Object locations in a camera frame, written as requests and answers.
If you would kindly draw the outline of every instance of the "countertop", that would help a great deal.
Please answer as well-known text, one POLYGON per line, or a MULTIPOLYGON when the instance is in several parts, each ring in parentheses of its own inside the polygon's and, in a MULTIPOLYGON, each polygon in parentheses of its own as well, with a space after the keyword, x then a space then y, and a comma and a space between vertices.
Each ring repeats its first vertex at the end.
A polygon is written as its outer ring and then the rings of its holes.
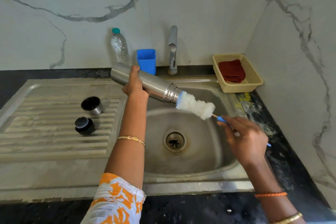
MULTIPOLYGON (((158 67, 158 75, 167 75, 158 67)), ((0 71, 0 108, 28 79, 109 77, 104 69, 0 71)), ((212 66, 180 66, 178 75, 214 74, 212 66)), ((336 215, 288 144, 262 100, 254 91, 238 93, 247 116, 269 136, 266 152, 272 170, 293 205, 309 223, 336 223, 336 215)), ((0 224, 80 223, 92 200, 0 205, 0 224)), ((167 195, 147 197, 140 223, 266 223, 259 201, 252 192, 167 195)))

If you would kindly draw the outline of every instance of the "plastic water bottle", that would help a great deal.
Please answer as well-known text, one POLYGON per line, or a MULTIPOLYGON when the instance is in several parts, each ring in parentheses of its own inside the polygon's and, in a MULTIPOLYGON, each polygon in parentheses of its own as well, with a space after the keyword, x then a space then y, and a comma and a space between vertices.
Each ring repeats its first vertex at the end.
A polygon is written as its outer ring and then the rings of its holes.
POLYGON ((111 46, 117 61, 130 65, 130 58, 125 37, 120 33, 119 28, 113 28, 112 33, 111 46))

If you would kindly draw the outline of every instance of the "chrome faucet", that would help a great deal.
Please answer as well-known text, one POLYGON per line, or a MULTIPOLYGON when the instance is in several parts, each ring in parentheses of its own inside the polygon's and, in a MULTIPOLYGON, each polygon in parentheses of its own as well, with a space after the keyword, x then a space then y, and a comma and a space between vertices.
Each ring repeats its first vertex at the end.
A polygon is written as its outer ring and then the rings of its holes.
POLYGON ((169 72, 171 74, 176 74, 177 73, 177 64, 176 64, 177 26, 175 25, 170 27, 168 47, 170 48, 169 72))

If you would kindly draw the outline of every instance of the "drain hole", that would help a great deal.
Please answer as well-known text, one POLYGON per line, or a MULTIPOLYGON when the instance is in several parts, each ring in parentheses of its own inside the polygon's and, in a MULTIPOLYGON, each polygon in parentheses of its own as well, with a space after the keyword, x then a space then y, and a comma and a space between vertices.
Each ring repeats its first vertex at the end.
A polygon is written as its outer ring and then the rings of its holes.
POLYGON ((171 132, 166 137, 166 145, 172 150, 179 150, 184 146, 184 137, 179 132, 171 132))

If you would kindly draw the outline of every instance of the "orange thread bracelet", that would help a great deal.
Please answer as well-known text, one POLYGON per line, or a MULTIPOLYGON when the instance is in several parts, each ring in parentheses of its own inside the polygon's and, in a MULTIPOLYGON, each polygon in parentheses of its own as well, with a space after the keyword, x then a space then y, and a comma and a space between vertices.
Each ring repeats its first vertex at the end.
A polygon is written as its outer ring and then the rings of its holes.
POLYGON ((278 197, 278 196, 287 196, 287 192, 279 192, 279 193, 260 193, 254 194, 256 198, 258 197, 278 197))

